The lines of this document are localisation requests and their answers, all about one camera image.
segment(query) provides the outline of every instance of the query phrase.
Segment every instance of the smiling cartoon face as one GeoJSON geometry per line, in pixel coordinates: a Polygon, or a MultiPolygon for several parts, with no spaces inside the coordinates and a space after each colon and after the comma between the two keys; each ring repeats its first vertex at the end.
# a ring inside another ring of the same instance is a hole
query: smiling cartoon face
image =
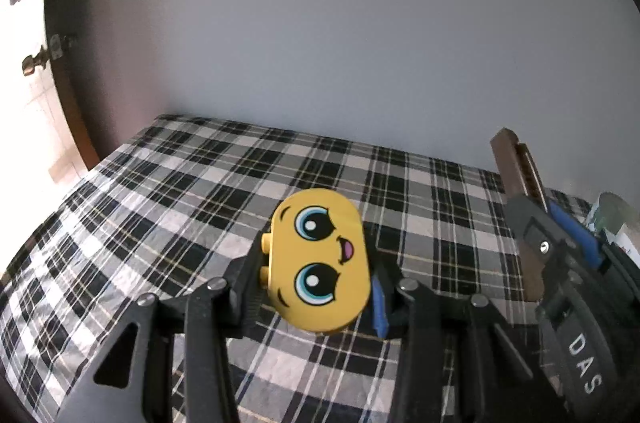
{"type": "Polygon", "coordinates": [[[337,192],[289,196],[274,212],[262,249],[270,254],[269,297],[290,324],[331,332],[365,307],[370,277],[362,222],[337,192]]]}

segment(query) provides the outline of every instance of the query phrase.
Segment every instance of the cartoon mouth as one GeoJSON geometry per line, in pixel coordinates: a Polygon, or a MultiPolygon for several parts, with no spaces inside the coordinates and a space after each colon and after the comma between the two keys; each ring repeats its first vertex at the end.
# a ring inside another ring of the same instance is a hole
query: cartoon mouth
{"type": "Polygon", "coordinates": [[[344,264],[353,257],[353,244],[351,241],[346,240],[344,237],[338,237],[340,248],[342,249],[342,255],[338,261],[340,264],[344,264]]]}
{"type": "Polygon", "coordinates": [[[284,307],[286,307],[286,308],[288,308],[288,307],[289,307],[289,304],[287,304],[286,302],[284,302],[284,298],[282,298],[282,293],[280,292],[280,288],[278,288],[278,300],[280,301],[280,303],[281,303],[284,307]]]}

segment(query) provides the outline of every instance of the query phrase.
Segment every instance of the door knob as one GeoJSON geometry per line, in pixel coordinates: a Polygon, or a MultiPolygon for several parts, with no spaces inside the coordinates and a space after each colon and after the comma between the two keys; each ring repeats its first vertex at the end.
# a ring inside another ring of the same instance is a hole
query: door knob
{"type": "Polygon", "coordinates": [[[49,52],[41,45],[37,55],[28,55],[22,61],[22,74],[26,77],[33,75],[37,66],[42,66],[42,69],[45,69],[48,60],[49,52]]]}

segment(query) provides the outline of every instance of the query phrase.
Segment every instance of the white lettering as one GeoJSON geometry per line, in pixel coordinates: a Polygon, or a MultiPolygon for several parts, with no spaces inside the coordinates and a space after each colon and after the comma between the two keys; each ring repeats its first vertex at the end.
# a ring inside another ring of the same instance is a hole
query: white lettering
{"type": "Polygon", "coordinates": [[[591,366],[591,364],[593,363],[593,356],[590,356],[587,359],[584,359],[583,361],[579,361],[576,364],[576,368],[580,369],[580,377],[584,376],[584,373],[587,372],[587,369],[589,369],[589,367],[591,366]]]}
{"type": "Polygon", "coordinates": [[[587,340],[584,339],[584,335],[580,333],[580,336],[574,340],[574,342],[569,345],[569,352],[572,355],[577,355],[581,350],[584,349],[584,346],[587,344],[587,340]]]}
{"type": "Polygon", "coordinates": [[[602,377],[599,374],[596,374],[591,378],[590,382],[584,384],[584,392],[586,392],[587,394],[591,394],[593,392],[593,389],[595,389],[599,385],[602,385],[602,377]]]}

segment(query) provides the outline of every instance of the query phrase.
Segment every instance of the pink tongue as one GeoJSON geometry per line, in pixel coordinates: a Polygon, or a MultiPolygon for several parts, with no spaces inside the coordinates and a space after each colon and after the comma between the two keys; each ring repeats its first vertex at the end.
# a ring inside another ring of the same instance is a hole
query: pink tongue
{"type": "Polygon", "coordinates": [[[351,259],[353,257],[353,246],[349,241],[344,241],[344,256],[346,260],[351,259]]]}

